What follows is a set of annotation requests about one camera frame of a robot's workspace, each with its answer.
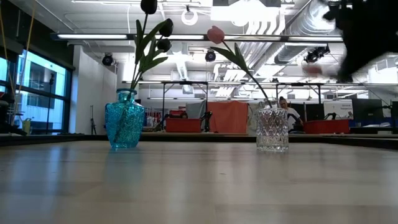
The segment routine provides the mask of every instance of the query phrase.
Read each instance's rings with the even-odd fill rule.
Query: table surface
[[[398,154],[328,144],[0,148],[0,223],[398,223]]]

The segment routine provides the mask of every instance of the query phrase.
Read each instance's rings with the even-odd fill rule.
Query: artificial tulip
[[[170,48],[172,47],[172,44],[170,43],[169,39],[162,39],[157,43],[157,48],[159,50],[163,50],[163,52],[168,52]]]
[[[141,9],[145,14],[155,14],[157,10],[157,0],[141,0]]]
[[[159,33],[164,37],[170,37],[172,35],[174,29],[174,24],[171,19],[166,19],[166,24],[162,28],[160,28]]]
[[[220,44],[224,41],[225,34],[224,31],[222,31],[217,26],[212,26],[211,29],[207,31],[207,37],[213,43]]]

